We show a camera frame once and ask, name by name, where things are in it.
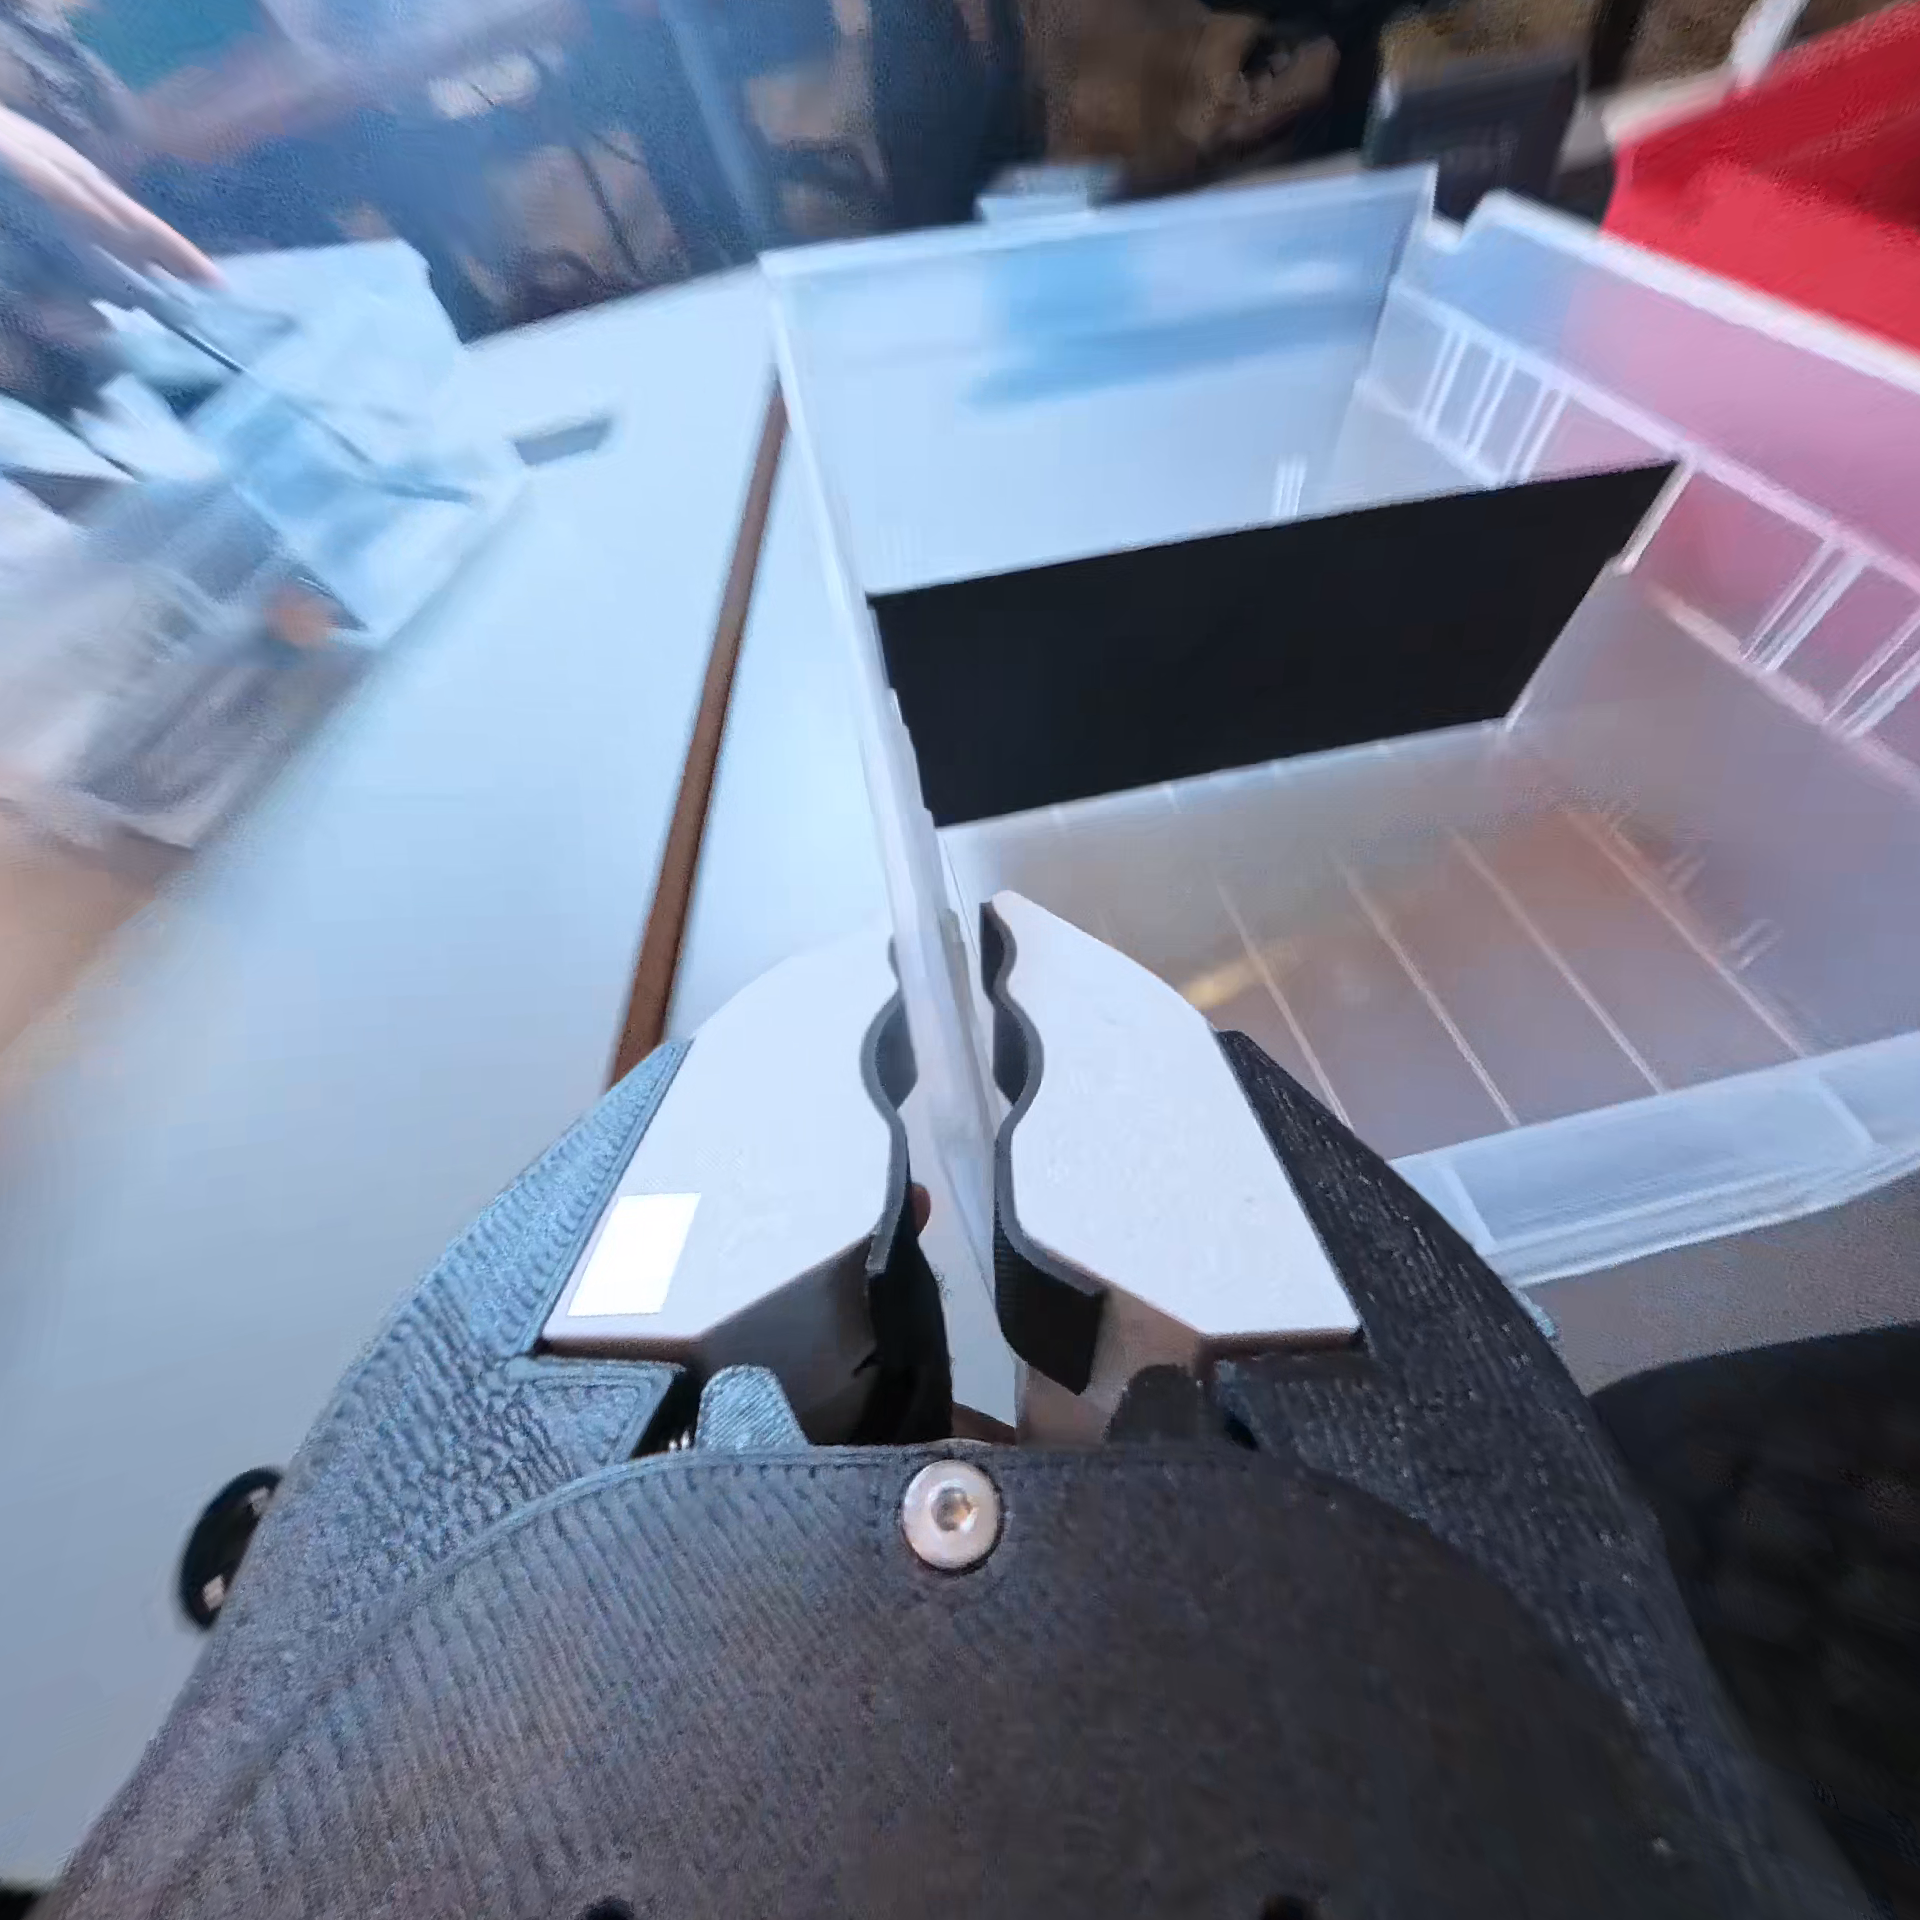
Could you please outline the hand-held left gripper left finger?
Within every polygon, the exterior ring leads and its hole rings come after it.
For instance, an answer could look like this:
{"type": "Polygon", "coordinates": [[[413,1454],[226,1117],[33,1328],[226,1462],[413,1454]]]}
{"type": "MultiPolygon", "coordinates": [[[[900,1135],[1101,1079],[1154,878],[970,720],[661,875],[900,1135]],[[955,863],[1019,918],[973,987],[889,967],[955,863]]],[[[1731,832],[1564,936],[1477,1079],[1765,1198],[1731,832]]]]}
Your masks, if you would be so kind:
{"type": "Polygon", "coordinates": [[[762,973],[668,1073],[540,1349],[700,1383],[765,1369],[819,1444],[946,1437],[945,1303],[900,1116],[917,1077],[888,933],[762,973]]]}

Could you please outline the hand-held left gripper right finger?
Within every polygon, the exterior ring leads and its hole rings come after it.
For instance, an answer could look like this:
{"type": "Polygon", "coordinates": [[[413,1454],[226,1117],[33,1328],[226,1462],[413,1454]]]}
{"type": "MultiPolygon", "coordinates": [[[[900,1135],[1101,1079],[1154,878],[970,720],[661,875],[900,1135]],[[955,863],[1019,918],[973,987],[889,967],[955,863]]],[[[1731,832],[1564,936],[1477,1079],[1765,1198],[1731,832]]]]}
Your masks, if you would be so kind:
{"type": "Polygon", "coordinates": [[[1021,1440],[1100,1441],[1129,1383],[1344,1352],[1361,1312],[1214,1031],[1029,897],[978,912],[992,1260],[1021,1440]]]}

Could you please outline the clear plastic bin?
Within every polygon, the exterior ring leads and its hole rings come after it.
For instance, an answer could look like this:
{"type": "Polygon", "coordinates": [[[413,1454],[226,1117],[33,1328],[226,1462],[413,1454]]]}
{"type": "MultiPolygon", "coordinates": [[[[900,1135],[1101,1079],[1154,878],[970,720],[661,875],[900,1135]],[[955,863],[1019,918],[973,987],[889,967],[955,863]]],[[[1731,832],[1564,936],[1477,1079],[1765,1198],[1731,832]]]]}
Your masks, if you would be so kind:
{"type": "Polygon", "coordinates": [[[106,300],[96,399],[4,398],[3,798],[186,855],[473,563],[524,467],[448,406],[464,343],[403,240],[106,300]]]}
{"type": "Polygon", "coordinates": [[[984,1241],[978,912],[1259,1040],[1514,1281],[1916,1173],[1916,359],[1429,169],[778,252],[904,964],[984,1241]],[[1531,477],[1668,486],[1502,721],[938,828],[872,598],[1531,477]]]}

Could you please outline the red plastic bin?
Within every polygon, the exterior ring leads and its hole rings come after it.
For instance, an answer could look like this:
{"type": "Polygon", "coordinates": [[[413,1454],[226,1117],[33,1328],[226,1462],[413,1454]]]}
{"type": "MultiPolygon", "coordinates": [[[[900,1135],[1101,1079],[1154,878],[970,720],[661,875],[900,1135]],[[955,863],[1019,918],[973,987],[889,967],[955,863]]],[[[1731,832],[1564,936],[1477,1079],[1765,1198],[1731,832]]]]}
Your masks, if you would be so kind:
{"type": "Polygon", "coordinates": [[[1918,350],[1918,5],[1616,151],[1614,238],[1918,350]]]}

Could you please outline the black divider panel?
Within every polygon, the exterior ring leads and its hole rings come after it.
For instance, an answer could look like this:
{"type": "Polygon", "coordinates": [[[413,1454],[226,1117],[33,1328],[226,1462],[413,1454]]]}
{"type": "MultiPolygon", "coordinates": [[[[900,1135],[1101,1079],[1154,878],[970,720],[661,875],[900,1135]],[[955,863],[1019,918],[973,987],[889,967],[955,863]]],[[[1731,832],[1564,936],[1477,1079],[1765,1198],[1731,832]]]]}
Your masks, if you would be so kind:
{"type": "Polygon", "coordinates": [[[938,828],[1506,720],[1673,464],[872,598],[938,828]]]}

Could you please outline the dark box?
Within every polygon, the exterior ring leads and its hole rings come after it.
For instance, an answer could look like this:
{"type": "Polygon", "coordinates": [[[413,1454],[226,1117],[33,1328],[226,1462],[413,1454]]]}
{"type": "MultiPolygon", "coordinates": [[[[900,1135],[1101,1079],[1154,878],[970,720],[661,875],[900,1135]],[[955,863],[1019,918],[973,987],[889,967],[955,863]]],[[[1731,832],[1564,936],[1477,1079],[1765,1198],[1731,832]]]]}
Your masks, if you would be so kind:
{"type": "Polygon", "coordinates": [[[1392,172],[1426,163],[1436,166],[1434,196],[1445,204],[1491,189],[1546,189],[1587,77],[1589,56],[1576,44],[1385,73],[1366,112],[1361,164],[1392,172]]]}

